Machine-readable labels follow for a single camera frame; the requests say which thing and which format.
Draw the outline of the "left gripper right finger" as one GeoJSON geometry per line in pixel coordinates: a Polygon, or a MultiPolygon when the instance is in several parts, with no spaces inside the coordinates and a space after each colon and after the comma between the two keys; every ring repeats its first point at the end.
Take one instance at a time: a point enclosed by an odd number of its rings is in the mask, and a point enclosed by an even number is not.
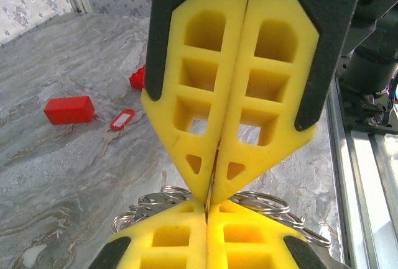
{"type": "Polygon", "coordinates": [[[325,268],[304,236],[231,201],[212,205],[208,268],[325,268]]]}

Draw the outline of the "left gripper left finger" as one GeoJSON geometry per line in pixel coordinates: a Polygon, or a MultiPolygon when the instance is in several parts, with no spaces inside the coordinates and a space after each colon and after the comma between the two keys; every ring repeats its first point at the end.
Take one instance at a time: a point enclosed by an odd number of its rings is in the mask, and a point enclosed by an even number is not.
{"type": "Polygon", "coordinates": [[[206,268],[204,206],[186,200],[110,237],[90,268],[206,268]]]}

